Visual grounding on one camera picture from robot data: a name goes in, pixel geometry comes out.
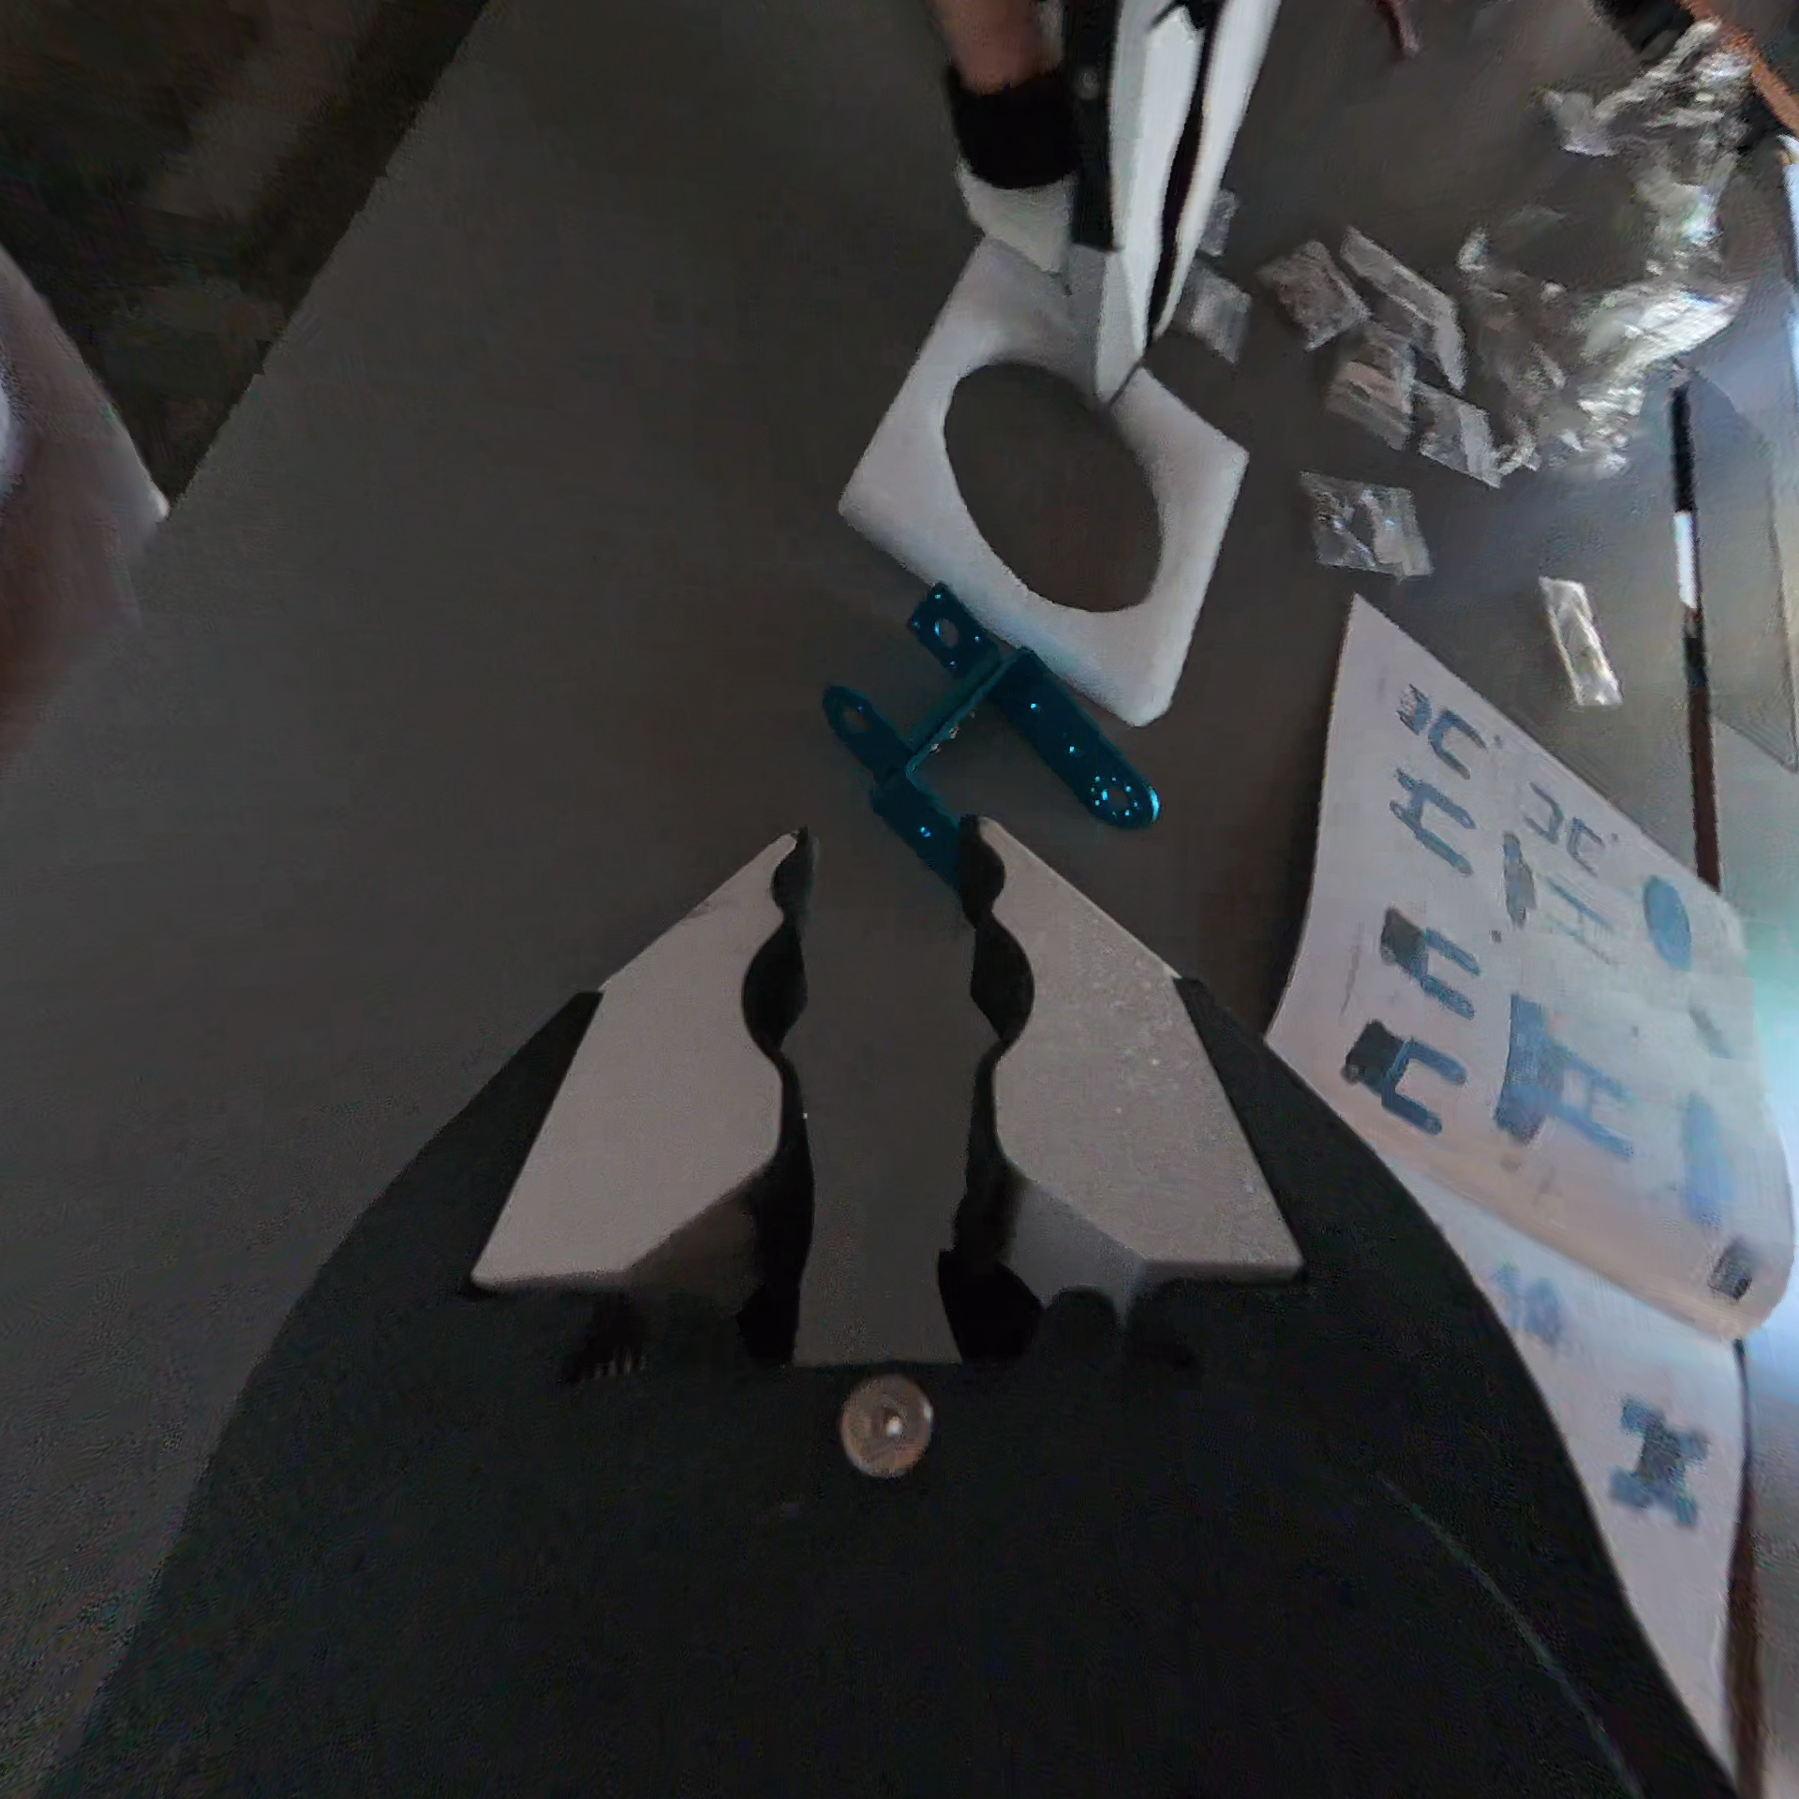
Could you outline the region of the group of clear screw bags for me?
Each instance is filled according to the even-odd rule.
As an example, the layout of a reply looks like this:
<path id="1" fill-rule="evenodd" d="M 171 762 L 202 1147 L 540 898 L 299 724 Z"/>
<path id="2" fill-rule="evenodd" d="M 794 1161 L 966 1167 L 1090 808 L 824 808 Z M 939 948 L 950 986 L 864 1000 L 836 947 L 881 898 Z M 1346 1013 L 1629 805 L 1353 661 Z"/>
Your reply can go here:
<path id="1" fill-rule="evenodd" d="M 1173 311 L 1174 327 L 1231 363 L 1242 353 L 1251 299 L 1209 258 L 1223 249 L 1233 212 L 1236 201 L 1223 194 Z M 1527 358 L 1512 371 L 1518 380 L 1496 424 L 1469 396 L 1470 360 L 1458 304 L 1361 229 L 1342 229 L 1338 250 L 1307 239 L 1268 259 L 1254 282 L 1309 353 L 1338 346 L 1324 389 L 1327 413 L 1488 491 L 1503 486 L 1509 475 L 1542 464 L 1542 436 L 1530 410 L 1532 398 L 1542 407 L 1542 383 L 1532 396 L 1530 377 L 1545 377 L 1548 396 L 1553 396 L 1563 377 L 1559 363 L 1524 339 Z M 1298 483 L 1307 495 L 1323 565 L 1408 582 L 1433 572 L 1417 501 L 1408 491 L 1324 475 L 1299 475 Z M 1622 708 L 1622 682 L 1584 586 L 1542 575 L 1538 593 L 1569 701 L 1582 710 Z"/>

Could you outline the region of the person's left hand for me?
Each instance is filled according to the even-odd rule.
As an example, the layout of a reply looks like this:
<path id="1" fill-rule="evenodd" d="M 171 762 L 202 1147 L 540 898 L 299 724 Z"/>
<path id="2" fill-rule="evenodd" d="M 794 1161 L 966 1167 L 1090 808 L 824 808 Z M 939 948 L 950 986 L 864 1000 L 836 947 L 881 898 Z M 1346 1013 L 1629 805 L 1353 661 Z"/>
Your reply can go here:
<path id="1" fill-rule="evenodd" d="M 1045 78 L 1053 47 L 1036 2 L 929 2 L 965 92 L 986 99 Z"/>

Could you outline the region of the instruction booklet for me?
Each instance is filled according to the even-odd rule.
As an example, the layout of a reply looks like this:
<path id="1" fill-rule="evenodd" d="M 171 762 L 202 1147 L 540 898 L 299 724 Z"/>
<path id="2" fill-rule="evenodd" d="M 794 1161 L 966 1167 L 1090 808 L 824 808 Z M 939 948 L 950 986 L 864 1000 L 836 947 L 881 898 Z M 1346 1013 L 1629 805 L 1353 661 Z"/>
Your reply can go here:
<path id="1" fill-rule="evenodd" d="M 1733 1769 L 1733 1345 L 1795 1261 L 1739 915 L 1354 596 L 1268 1048 L 1488 1294 Z"/>

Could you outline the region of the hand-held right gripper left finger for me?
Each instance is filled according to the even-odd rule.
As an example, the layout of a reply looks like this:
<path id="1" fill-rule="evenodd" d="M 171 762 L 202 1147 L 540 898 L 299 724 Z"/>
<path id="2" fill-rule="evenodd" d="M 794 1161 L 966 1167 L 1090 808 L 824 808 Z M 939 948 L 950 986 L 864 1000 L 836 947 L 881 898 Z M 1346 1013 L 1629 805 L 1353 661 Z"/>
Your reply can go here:
<path id="1" fill-rule="evenodd" d="M 814 1234 L 814 1157 L 787 1040 L 818 869 L 778 834 L 596 990 L 474 1261 L 481 1294 L 588 1294 L 590 1361 L 640 1359 L 666 1301 L 723 1309 L 789 1366 Z"/>

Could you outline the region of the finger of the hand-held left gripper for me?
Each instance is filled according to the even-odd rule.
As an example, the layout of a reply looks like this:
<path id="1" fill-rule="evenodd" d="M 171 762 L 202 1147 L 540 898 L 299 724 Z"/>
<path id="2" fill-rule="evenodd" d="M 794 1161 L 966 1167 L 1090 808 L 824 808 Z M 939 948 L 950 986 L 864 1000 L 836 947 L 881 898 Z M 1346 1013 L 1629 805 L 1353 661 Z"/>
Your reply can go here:
<path id="1" fill-rule="evenodd" d="M 1179 148 L 1179 2 L 1119 2 L 1107 86 L 1110 250 L 1098 258 L 1093 391 L 1110 405 L 1148 350 L 1162 197 Z"/>
<path id="2" fill-rule="evenodd" d="M 1173 325 L 1190 263 L 1201 250 L 1227 160 L 1247 113 L 1281 2 L 1190 2 L 1188 9 L 1201 24 L 1199 78 L 1162 197 L 1162 244 L 1151 289 L 1151 339 Z"/>

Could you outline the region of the blue metal bracket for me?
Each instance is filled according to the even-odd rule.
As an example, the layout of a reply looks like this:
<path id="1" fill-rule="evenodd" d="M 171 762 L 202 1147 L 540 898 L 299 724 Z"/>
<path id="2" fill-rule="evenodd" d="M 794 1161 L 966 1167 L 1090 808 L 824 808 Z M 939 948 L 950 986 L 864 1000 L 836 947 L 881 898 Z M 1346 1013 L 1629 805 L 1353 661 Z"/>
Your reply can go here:
<path id="1" fill-rule="evenodd" d="M 950 892 L 959 882 L 959 821 L 934 794 L 926 766 L 978 714 L 996 714 L 1098 823 L 1137 832 L 1158 821 L 1157 791 L 1053 671 L 991 636 L 950 589 L 934 586 L 907 630 L 950 679 L 926 719 L 903 730 L 849 687 L 824 693 L 824 719 L 865 770 L 871 812 Z"/>

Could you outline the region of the crumpled clear plastic wrap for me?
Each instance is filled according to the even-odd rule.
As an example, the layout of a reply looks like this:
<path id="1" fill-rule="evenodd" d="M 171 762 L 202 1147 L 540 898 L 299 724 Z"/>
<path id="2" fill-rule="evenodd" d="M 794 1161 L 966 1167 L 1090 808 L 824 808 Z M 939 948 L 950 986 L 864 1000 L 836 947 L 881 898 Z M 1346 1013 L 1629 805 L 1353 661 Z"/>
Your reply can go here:
<path id="1" fill-rule="evenodd" d="M 1535 95 L 1548 185 L 1457 250 L 1503 476 L 1617 475 L 1654 377 L 1740 311 L 1722 201 L 1753 73 L 1739 32 L 1695 19 L 1609 92 Z"/>

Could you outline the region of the person's white shirt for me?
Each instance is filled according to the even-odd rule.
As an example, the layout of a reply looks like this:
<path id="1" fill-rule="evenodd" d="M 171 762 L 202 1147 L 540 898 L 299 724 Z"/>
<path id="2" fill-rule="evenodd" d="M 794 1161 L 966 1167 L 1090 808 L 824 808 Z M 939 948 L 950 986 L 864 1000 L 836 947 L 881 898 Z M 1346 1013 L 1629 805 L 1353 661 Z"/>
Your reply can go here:
<path id="1" fill-rule="evenodd" d="M 167 516 L 123 415 L 2 255 L 2 766 L 123 617 Z"/>

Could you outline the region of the white foam square with hole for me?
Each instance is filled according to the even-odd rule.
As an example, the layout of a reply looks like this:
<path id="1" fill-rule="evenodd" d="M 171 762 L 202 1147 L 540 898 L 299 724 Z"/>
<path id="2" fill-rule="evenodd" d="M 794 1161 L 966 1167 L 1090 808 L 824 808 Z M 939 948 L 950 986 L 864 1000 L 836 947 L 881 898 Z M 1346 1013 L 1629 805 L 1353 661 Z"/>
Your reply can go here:
<path id="1" fill-rule="evenodd" d="M 1058 607 L 982 535 L 944 446 L 955 391 L 996 363 L 1070 385 L 1076 342 L 1060 289 L 1013 249 L 982 239 L 865 445 L 841 516 L 913 575 L 944 586 L 982 628 L 1034 651 L 1064 687 L 1144 727 L 1164 716 L 1181 687 L 1247 452 L 1152 373 L 1135 371 L 1110 415 L 1157 498 L 1157 578 L 1132 608 Z"/>

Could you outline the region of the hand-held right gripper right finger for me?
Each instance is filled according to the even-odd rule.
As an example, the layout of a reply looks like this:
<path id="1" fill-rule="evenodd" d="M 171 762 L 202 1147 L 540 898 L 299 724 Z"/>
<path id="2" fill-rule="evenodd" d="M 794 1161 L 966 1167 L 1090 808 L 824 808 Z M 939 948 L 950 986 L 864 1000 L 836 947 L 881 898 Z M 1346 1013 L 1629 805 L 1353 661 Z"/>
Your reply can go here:
<path id="1" fill-rule="evenodd" d="M 965 1361 L 1019 1359 L 1060 1294 L 1129 1321 L 1181 1283 L 1274 1284 L 1294 1234 L 1179 969 L 995 821 L 956 830 L 987 1031 L 937 1284 Z"/>

